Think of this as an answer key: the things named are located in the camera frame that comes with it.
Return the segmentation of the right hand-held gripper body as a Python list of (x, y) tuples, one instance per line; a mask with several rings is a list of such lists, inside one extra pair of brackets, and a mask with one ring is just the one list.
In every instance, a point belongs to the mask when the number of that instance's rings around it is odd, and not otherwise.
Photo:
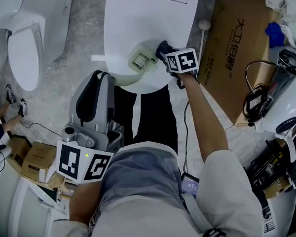
[(165, 55), (165, 63), (167, 72), (176, 80), (179, 89), (184, 89), (185, 86), (179, 77), (179, 74), (192, 74), (198, 81), (197, 72), (199, 68), (195, 49), (186, 48)]

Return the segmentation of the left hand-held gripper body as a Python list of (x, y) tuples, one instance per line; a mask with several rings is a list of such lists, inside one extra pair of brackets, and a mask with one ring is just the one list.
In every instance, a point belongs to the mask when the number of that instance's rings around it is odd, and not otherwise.
[(104, 133), (69, 122), (57, 142), (56, 171), (86, 184), (102, 181), (113, 156), (124, 146), (124, 127), (112, 121)]

